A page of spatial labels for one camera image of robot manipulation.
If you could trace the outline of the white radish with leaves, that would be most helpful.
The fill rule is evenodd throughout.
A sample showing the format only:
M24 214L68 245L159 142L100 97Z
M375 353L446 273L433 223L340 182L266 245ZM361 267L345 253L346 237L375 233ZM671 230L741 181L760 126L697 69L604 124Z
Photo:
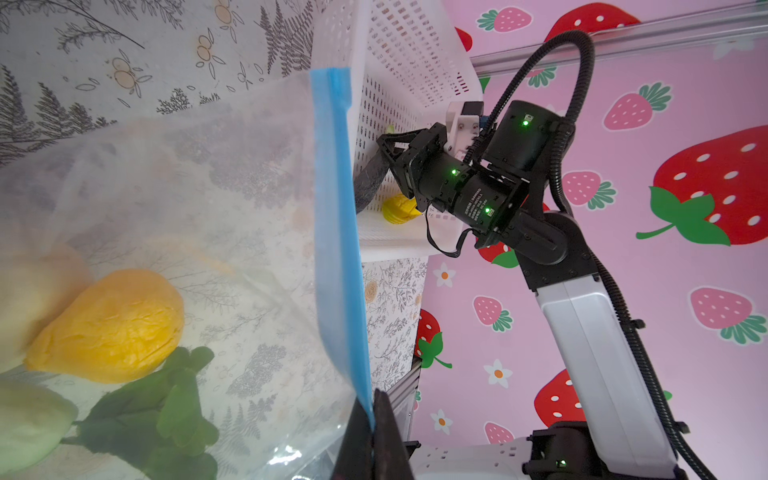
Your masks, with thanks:
M207 450L219 431L202 414L197 382L213 358L207 347L179 347L157 371L101 397L84 419L53 390L2 380L2 474L73 445L116 457L149 479L216 478L218 463Z

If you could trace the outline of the clear zip bag blue zipper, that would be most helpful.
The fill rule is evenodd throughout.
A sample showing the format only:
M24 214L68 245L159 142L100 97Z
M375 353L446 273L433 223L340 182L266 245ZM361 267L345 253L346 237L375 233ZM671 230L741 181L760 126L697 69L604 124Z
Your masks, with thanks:
M355 402L372 402L361 260L315 254L311 74L63 140L1 170L1 261L67 245L91 285L147 269L181 294L177 348L214 354L197 376L219 431L214 479L326 479ZM80 419L129 383L31 371L24 359L4 379L59 393ZM149 479L73 445L1 475Z

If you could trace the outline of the white plastic mesh basket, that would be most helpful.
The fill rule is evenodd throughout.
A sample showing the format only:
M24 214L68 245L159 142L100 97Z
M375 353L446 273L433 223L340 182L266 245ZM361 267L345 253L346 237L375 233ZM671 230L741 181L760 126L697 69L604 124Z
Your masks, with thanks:
M454 247L455 218L430 210L401 225L380 205L398 194L387 177L362 213L352 178L387 128L407 132L443 123L451 108L479 101L481 86L439 1L323 1L314 19L311 78L316 88L317 260L381 261Z

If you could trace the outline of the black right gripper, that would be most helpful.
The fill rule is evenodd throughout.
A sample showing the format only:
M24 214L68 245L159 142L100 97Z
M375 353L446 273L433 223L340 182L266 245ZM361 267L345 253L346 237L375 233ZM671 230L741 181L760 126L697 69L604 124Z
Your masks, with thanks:
M390 170L401 193L416 199L424 212L446 212L480 234L502 228L523 205L529 186L521 179L459 160L444 151L446 126L385 133L379 151L354 178L355 209L363 212L373 201Z

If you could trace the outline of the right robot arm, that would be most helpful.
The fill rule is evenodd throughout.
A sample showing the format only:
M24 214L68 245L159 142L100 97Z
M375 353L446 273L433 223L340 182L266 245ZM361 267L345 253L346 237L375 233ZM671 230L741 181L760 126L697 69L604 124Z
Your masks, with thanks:
M679 428L621 291L565 207L543 196L575 131L580 101L564 115L515 101L490 118L464 158L450 128L379 136L355 181L357 194L392 174L420 210L462 221L478 247L510 247L535 294L584 416L498 444L456 450L420 446L393 478L682 479Z

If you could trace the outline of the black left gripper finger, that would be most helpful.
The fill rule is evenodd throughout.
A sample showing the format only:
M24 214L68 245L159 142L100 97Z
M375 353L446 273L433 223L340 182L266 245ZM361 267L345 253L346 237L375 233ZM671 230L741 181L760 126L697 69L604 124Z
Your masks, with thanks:
M374 426L359 400L353 406L346 427L346 478L414 480L389 396L376 389L373 399Z

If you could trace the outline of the beige pear shaped fruit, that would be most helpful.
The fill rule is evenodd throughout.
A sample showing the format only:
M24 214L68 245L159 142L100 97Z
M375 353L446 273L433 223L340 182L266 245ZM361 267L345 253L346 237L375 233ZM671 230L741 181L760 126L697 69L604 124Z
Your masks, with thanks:
M1 261L1 370L19 366L37 335L93 283L82 257L67 245L44 256Z

